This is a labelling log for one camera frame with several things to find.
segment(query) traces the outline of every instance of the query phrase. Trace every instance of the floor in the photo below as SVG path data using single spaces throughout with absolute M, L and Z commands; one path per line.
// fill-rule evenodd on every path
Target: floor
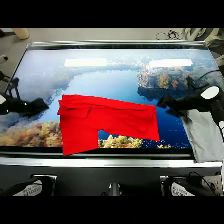
M 181 32 L 182 28 L 29 28 L 30 37 L 20 40 L 16 35 L 0 38 L 0 55 L 9 60 L 0 65 L 0 71 L 12 76 L 29 42 L 80 40 L 155 40 L 159 32 Z M 0 83 L 0 90 L 5 87 Z

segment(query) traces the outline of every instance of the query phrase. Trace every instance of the gray cloth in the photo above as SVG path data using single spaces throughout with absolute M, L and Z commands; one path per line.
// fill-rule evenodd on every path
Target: gray cloth
M 224 144 L 210 112 L 189 110 L 182 122 L 197 162 L 222 161 Z

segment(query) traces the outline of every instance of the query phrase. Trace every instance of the table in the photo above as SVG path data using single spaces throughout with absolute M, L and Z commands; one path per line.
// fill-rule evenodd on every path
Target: table
M 31 43 L 27 46 L 14 78 L 20 80 L 18 90 L 23 100 L 32 101 L 41 97 L 49 109 L 29 119 L 14 113 L 2 116 L 0 152 L 23 156 L 41 155 L 47 156 L 47 159 L 52 156 L 61 158 L 62 141 L 57 110 L 62 94 L 102 96 L 156 105 L 166 94 L 175 98 L 184 97 L 188 91 L 187 76 L 196 79 L 216 69 L 215 60 L 203 42 Z M 224 88 L 219 72 L 206 76 L 204 81 L 218 83 Z M 191 145 L 180 118 L 167 114 L 163 108 L 157 108 L 157 116 L 160 142 L 129 137 L 119 141 L 117 135 L 110 137 L 100 131 L 98 149 L 75 154 L 70 158 L 100 157 L 106 161 L 112 157 L 131 157 L 137 158 L 137 161 L 147 158 L 154 161 L 159 159 L 160 162 L 168 159 L 168 163 L 163 163 L 167 164 L 164 166 L 175 166 L 171 159 L 184 159 L 188 160 L 190 166 L 194 166 Z M 108 148 L 115 143 L 118 148 Z

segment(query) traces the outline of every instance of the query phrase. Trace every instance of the display screen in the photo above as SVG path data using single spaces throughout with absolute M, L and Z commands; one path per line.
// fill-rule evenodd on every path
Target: display screen
M 62 94 L 100 96 L 139 104 L 157 105 L 164 95 L 186 96 L 186 78 L 194 80 L 218 69 L 209 50 L 202 49 L 64 49 L 28 50 L 16 73 L 22 100 L 43 98 L 49 109 L 31 118 L 18 113 L 1 115 L 0 145 L 61 147 L 58 100 Z M 224 87 L 220 72 L 201 82 Z M 98 147 L 191 149 L 180 118 L 157 107 L 160 141 L 98 134 Z

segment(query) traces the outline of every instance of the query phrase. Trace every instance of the folded red garment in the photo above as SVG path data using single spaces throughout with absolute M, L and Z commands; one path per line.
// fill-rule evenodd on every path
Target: folded red garment
M 99 130 L 159 141 L 153 105 L 81 95 L 63 95 L 59 103 L 64 155 L 98 148 Z

